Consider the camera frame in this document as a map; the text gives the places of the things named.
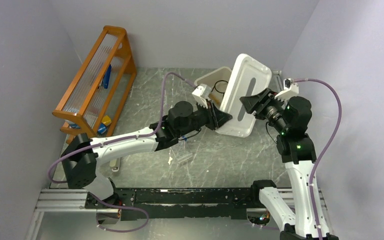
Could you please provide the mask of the black wire ring stand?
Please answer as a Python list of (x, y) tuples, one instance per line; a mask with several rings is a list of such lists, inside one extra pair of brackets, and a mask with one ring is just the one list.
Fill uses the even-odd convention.
[(221, 98), (225, 96), (226, 89), (227, 89), (228, 81), (227, 80), (218, 80), (214, 83), (211, 92), (218, 93), (221, 95)]

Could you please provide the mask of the white plastic bin lid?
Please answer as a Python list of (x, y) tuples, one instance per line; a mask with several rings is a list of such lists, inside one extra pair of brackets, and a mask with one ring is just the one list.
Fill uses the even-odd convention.
[(262, 92), (269, 86), (272, 71), (248, 54), (241, 53), (235, 60), (219, 109), (232, 116), (216, 132), (233, 137), (248, 137), (256, 119), (246, 112), (240, 98)]

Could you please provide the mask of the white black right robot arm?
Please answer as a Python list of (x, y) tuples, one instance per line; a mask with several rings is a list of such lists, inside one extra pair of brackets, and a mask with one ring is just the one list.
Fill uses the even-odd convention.
[(286, 104), (277, 97), (266, 88), (239, 100), (248, 114), (266, 120), (278, 132), (276, 147), (291, 182), (294, 208), (280, 196), (273, 181), (255, 181), (250, 202), (255, 207), (265, 206), (280, 230), (281, 240), (337, 240), (323, 215), (314, 170), (315, 146), (306, 133), (312, 105), (301, 96), (291, 97)]

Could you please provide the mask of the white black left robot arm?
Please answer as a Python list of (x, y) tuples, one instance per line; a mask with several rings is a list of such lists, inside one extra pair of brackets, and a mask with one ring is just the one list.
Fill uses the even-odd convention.
[(111, 137), (89, 138), (86, 133), (73, 138), (61, 155), (62, 167), (69, 189), (85, 189), (106, 208), (119, 200), (115, 184), (103, 176), (99, 168), (117, 158), (138, 153), (168, 149), (192, 137), (203, 127), (217, 130), (232, 119), (209, 101), (205, 106), (180, 101), (163, 115), (161, 120), (133, 133)]

